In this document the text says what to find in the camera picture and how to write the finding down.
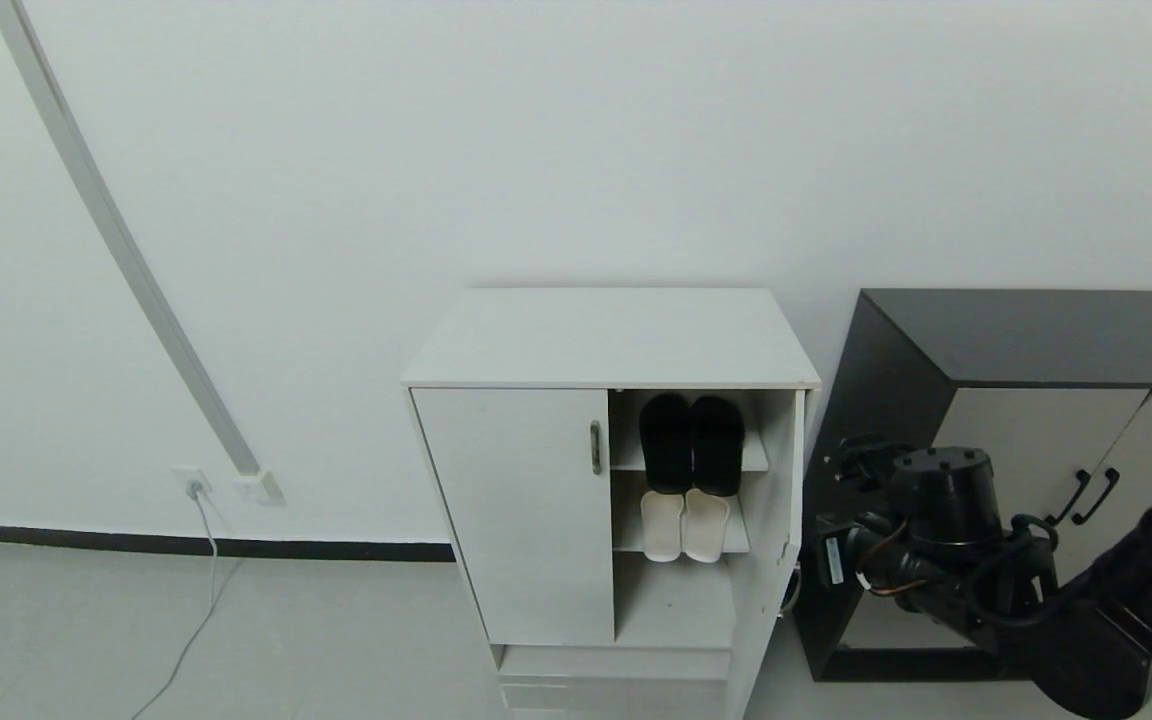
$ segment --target cabinet top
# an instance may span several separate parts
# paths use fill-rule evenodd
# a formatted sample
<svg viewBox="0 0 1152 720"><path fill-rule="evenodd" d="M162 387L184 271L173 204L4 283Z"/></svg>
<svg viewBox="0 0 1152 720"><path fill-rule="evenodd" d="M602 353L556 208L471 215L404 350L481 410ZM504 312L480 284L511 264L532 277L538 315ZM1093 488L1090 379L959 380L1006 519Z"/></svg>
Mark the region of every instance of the cabinet top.
<svg viewBox="0 0 1152 720"><path fill-rule="evenodd" d="M1152 387L1152 291L864 290L948 381Z"/></svg>
<svg viewBox="0 0 1152 720"><path fill-rule="evenodd" d="M819 388L763 288L463 291L410 387Z"/></svg>

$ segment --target black cabinet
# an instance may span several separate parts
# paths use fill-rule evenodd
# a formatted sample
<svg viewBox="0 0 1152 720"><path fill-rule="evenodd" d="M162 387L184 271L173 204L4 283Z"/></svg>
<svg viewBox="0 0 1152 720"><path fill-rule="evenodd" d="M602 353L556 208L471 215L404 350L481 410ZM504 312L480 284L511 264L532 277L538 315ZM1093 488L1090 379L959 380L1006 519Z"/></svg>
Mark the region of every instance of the black cabinet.
<svg viewBox="0 0 1152 720"><path fill-rule="evenodd" d="M1062 582L1152 502L1152 291L861 291L804 486L795 609L818 680L979 680L1009 672L923 615L825 588L814 516L872 498L833 480L838 442L865 432L982 447L1005 520L1060 520Z"/></svg>

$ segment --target black slipper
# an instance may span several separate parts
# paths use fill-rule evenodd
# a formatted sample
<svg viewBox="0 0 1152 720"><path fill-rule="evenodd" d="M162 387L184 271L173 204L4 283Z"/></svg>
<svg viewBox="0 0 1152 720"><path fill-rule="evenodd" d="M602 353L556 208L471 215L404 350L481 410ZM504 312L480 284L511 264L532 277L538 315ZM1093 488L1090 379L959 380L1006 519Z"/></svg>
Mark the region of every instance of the black slipper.
<svg viewBox="0 0 1152 720"><path fill-rule="evenodd" d="M707 495L736 495L745 446L745 420L740 409L722 397L700 397L691 406L691 430L696 488Z"/></svg>
<svg viewBox="0 0 1152 720"><path fill-rule="evenodd" d="M639 414L647 486L662 495L691 488L691 424L681 395L658 395Z"/></svg>

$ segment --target slipper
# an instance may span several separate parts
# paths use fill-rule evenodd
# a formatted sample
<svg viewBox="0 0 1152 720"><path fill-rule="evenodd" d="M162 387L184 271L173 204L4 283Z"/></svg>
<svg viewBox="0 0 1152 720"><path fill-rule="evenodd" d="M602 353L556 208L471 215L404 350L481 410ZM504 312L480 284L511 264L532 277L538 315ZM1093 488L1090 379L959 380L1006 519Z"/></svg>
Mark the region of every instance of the slipper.
<svg viewBox="0 0 1152 720"><path fill-rule="evenodd" d="M675 393L652 397L639 414L647 486L662 495L691 488L691 418Z"/></svg>
<svg viewBox="0 0 1152 720"><path fill-rule="evenodd" d="M722 397L700 397L691 406L691 430L696 487L710 495L736 495L745 447L745 420L738 407Z"/></svg>
<svg viewBox="0 0 1152 720"><path fill-rule="evenodd" d="M698 562L718 562L723 555L723 537L732 507L727 498L712 497L690 488L685 495L687 515L682 516L682 551Z"/></svg>
<svg viewBox="0 0 1152 720"><path fill-rule="evenodd" d="M643 555L653 562L672 562L682 553L680 516L682 495L662 495L649 491L643 493L639 508L643 510Z"/></svg>
<svg viewBox="0 0 1152 720"><path fill-rule="evenodd" d="M681 395L658 395L639 414L639 438L649 492L643 511L643 553L669 562L682 553L682 493L691 488L691 424Z"/></svg>

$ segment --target white slipper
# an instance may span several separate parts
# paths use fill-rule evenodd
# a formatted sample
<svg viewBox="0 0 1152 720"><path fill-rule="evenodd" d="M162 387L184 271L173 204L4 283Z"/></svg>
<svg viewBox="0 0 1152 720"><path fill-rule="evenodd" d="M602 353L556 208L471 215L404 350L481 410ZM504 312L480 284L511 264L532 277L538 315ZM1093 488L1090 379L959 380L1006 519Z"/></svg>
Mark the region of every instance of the white slipper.
<svg viewBox="0 0 1152 720"><path fill-rule="evenodd" d="M732 506L726 497L698 488L687 491L687 515L682 516L682 551L698 562L718 562L723 555L723 537Z"/></svg>
<svg viewBox="0 0 1152 720"><path fill-rule="evenodd" d="M682 495L660 495L659 492L643 493L639 508L643 511L643 555L653 562L670 562L682 553Z"/></svg>

